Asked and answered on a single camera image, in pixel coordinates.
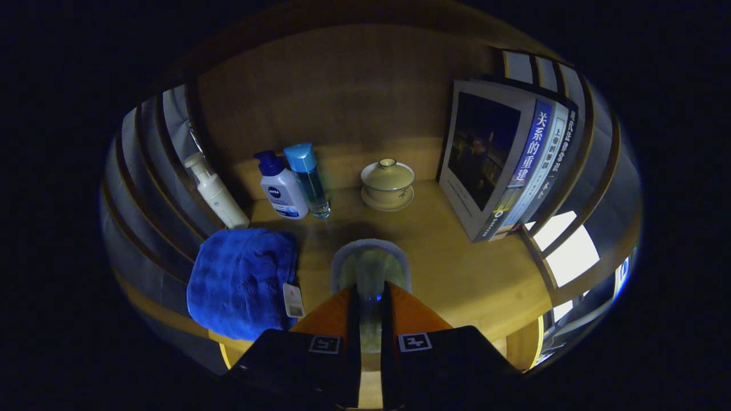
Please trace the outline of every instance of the towel tag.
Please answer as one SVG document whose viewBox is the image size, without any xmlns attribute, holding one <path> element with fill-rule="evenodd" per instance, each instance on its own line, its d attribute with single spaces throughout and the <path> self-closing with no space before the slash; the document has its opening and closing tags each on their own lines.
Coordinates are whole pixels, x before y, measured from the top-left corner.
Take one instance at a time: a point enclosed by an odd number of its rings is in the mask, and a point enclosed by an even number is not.
<svg viewBox="0 0 731 411">
<path fill-rule="evenodd" d="M 287 316 L 291 318 L 302 318 L 305 316 L 305 307 L 302 305 L 302 293 L 299 287 L 287 284 L 282 285 L 284 291 L 284 309 Z"/>
</svg>

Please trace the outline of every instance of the white pump bottle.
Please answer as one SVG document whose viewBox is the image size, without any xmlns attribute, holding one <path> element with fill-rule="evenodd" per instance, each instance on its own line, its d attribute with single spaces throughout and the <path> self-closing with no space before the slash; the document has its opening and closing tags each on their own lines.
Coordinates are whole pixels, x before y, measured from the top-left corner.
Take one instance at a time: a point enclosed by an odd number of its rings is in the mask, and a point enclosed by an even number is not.
<svg viewBox="0 0 731 411">
<path fill-rule="evenodd" d="M 233 200 L 231 193 L 221 182 L 219 175 L 208 169 L 201 153 L 188 157 L 185 159 L 184 164 L 198 178 L 198 191 L 213 212 L 226 224 L 226 227 L 249 227 L 249 218 Z"/>
</svg>

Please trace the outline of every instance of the blue cap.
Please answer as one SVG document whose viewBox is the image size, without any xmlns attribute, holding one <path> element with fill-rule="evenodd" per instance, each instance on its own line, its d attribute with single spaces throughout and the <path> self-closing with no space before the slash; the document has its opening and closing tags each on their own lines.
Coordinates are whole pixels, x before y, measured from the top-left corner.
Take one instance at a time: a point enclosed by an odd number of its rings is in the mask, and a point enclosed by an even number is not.
<svg viewBox="0 0 731 411">
<path fill-rule="evenodd" d="M 295 173 L 309 173 L 317 166 L 315 153 L 312 151 L 312 143 L 295 144 L 284 149 L 289 167 Z"/>
<path fill-rule="evenodd" d="M 262 176 L 276 176 L 284 170 L 284 163 L 274 151 L 261 151 L 254 154 L 254 158 L 259 160 L 259 171 L 262 172 Z"/>
</svg>

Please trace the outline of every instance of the blue towel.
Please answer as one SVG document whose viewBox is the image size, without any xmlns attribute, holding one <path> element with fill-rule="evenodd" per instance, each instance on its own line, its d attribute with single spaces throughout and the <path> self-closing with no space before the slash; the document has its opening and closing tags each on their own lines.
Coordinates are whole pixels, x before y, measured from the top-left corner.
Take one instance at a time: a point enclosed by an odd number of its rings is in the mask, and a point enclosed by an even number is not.
<svg viewBox="0 0 731 411">
<path fill-rule="evenodd" d="M 255 340 L 296 323 L 284 310 L 282 285 L 293 284 L 294 236 L 263 228 L 222 230 L 203 243 L 188 282 L 188 312 L 231 339 Z"/>
</svg>

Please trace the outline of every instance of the clear blue bottle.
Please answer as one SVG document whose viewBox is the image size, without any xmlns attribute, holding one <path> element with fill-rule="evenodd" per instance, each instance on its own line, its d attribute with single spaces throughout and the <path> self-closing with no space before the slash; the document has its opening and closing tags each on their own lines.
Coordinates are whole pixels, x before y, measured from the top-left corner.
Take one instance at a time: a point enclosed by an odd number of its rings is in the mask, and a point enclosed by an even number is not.
<svg viewBox="0 0 731 411">
<path fill-rule="evenodd" d="M 310 212 L 315 218 L 326 219 L 330 216 L 330 203 L 325 198 L 325 190 L 317 172 L 317 160 L 312 151 L 312 143 L 295 144 L 284 149 L 289 168 L 295 172 L 305 195 Z"/>
</svg>

